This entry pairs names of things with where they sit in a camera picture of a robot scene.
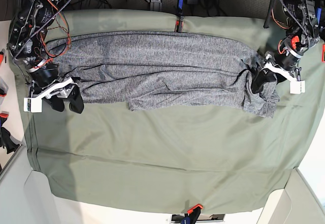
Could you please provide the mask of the orange blue clamp bottom centre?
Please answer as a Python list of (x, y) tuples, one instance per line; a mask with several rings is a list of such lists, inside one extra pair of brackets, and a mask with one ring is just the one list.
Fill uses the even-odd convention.
[(196, 204), (195, 206), (188, 209), (185, 213), (184, 218), (181, 221), (181, 224), (195, 224), (201, 215), (201, 210), (203, 209), (203, 205)]

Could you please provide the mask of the blue orange clamp top centre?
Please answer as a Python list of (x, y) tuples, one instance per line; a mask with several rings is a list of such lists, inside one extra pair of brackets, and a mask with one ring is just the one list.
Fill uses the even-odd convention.
[(177, 33), (181, 33), (182, 32), (182, 28), (183, 28), (183, 0), (178, 0), (177, 1), (177, 16), (178, 16), (178, 20), (176, 21), (176, 25), (175, 25), (175, 32)]

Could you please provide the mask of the orange clamp right edge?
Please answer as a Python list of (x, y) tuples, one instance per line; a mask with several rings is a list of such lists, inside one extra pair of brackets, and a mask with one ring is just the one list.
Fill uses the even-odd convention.
[(322, 45), (322, 60), (323, 63), (325, 63), (325, 44)]

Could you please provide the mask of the orange black tools left floor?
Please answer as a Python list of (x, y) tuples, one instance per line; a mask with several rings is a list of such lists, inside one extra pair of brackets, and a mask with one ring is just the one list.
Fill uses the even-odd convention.
[[(5, 83), (5, 81), (1, 78), (1, 105), (7, 96), (9, 87)], [(4, 123), (7, 121), (9, 114), (7, 112), (1, 111), (1, 147), (5, 148), (7, 154), (15, 152), (19, 144), (16, 144), (11, 139), (11, 133), (4, 127)]]

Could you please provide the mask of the grey heathered T-shirt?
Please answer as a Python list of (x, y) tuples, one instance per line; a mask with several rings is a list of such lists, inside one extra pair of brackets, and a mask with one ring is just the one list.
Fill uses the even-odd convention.
[(133, 111), (216, 105), (270, 118), (280, 98), (276, 82), (252, 92), (259, 61), (239, 41), (158, 31), (75, 36), (54, 59), (61, 76), (81, 79), (85, 103), (126, 102)]

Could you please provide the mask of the green table cloth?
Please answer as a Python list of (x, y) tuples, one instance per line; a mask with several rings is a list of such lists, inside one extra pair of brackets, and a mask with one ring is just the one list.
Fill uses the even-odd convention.
[[(173, 14), (135, 10), (65, 13), (72, 38), (120, 32), (174, 32)], [(186, 17), (182, 33), (242, 42), (260, 57), (285, 32), (260, 19)], [(61, 198), (135, 211), (207, 214), (252, 211), (284, 188), (303, 160), (324, 112), (320, 41), (300, 61), (306, 91), (276, 85), (272, 117), (205, 105), (130, 110), (126, 102), (85, 103), (81, 114), (22, 112), (27, 158)]]

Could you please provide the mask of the aluminium frame bracket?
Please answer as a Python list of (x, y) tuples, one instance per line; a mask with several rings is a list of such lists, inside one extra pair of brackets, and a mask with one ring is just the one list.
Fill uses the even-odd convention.
[(160, 12), (162, 10), (162, 0), (150, 0), (150, 10)]

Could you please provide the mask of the red handled tool left edge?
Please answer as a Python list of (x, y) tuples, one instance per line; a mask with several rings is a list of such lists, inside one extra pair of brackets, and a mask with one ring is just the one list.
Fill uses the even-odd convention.
[(6, 50), (5, 49), (2, 49), (0, 51), (0, 65), (4, 62), (5, 57), (6, 57)]

